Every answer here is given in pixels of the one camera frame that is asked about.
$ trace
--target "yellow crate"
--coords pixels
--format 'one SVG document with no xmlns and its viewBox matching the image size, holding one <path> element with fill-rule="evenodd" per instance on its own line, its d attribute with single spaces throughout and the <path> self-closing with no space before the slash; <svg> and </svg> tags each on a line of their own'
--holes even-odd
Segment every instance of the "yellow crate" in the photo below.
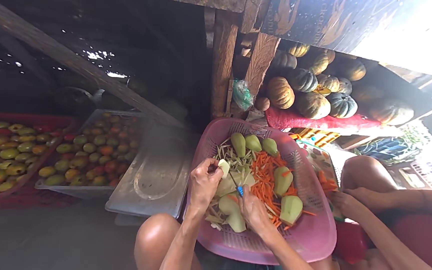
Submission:
<svg viewBox="0 0 432 270">
<path fill-rule="evenodd" d="M 303 139 L 305 138 L 310 139 L 313 136 L 317 136 L 317 138 L 319 139 L 317 139 L 313 143 L 317 147 L 323 147 L 326 144 L 336 140 L 340 136 L 338 132 L 324 131 L 324 130 L 319 130 L 314 128 L 303 128 L 303 127 L 293 128 L 291 132 L 295 134 L 299 134 L 299 136 L 301 136 L 301 138 Z"/>
</svg>

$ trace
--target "hand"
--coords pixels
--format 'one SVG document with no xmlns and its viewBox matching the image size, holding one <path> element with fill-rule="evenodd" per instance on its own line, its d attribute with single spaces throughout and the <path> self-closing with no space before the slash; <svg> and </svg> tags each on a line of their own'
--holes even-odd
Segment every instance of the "hand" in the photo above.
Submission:
<svg viewBox="0 0 432 270">
<path fill-rule="evenodd" d="M 218 166 L 218 160 L 215 158 L 206 158 L 195 169 L 191 171 L 191 200 L 190 205 L 202 210 L 203 212 L 209 206 L 218 188 L 219 180 L 223 177 L 223 170 L 217 168 L 209 172 L 209 166 Z"/>
<path fill-rule="evenodd" d="M 250 192 L 248 185 L 243 186 L 243 198 L 238 197 L 238 200 L 241 214 L 251 230 L 261 236 L 268 228 L 275 228 L 269 220 L 265 205 Z"/>
<path fill-rule="evenodd" d="M 344 192 L 356 198 L 373 213 L 393 208 L 393 200 L 390 193 L 379 193 L 364 187 L 346 189 Z"/>
<path fill-rule="evenodd" d="M 343 192 L 331 192 L 331 202 L 349 219 L 360 222 L 371 211 L 353 196 Z"/>
</svg>

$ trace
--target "person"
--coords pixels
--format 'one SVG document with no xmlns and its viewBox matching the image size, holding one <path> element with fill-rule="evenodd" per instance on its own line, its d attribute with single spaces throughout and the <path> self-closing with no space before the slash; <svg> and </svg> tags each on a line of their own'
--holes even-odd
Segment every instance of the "person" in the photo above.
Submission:
<svg viewBox="0 0 432 270">
<path fill-rule="evenodd" d="M 207 158 L 190 174 L 191 199 L 182 224 L 168 214 L 156 214 L 141 225 L 134 245 L 134 257 L 138 270 L 201 269 L 194 253 L 196 237 L 206 209 L 223 176 L 220 168 L 211 172 L 209 170 L 211 165 L 217 167 L 218 160 Z M 263 203 L 250 193 L 247 185 L 243 186 L 243 194 L 239 206 L 246 223 L 261 237 L 283 269 L 313 270 L 309 263 L 290 248 L 268 219 Z"/>
<path fill-rule="evenodd" d="M 333 204 L 359 223 L 377 249 L 348 269 L 432 269 L 432 190 L 398 190 L 384 166 L 369 156 L 348 159 L 343 192 Z"/>
</svg>

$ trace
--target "knife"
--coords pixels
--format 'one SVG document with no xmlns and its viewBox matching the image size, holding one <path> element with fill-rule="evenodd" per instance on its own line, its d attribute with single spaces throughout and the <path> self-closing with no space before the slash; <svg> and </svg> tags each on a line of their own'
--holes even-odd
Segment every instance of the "knife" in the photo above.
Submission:
<svg viewBox="0 0 432 270">
<path fill-rule="evenodd" d="M 237 191 L 239 192 L 241 197 L 243 197 L 243 187 L 238 186 L 238 184 L 236 183 L 236 181 L 233 178 L 233 175 L 231 174 L 231 171 L 228 171 L 228 173 L 231 176 L 231 179 L 233 179 L 233 182 L 234 182 L 234 185 L 236 186 Z"/>
</svg>

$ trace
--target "blue knife handle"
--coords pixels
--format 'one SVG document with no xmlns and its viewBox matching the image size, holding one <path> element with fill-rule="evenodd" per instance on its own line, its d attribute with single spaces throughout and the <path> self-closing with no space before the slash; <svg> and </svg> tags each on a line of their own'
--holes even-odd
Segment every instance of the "blue knife handle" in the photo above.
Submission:
<svg viewBox="0 0 432 270">
<path fill-rule="evenodd" d="M 241 197 L 243 197 L 243 187 L 238 186 L 237 191 L 239 192 L 239 194 L 241 194 Z"/>
</svg>

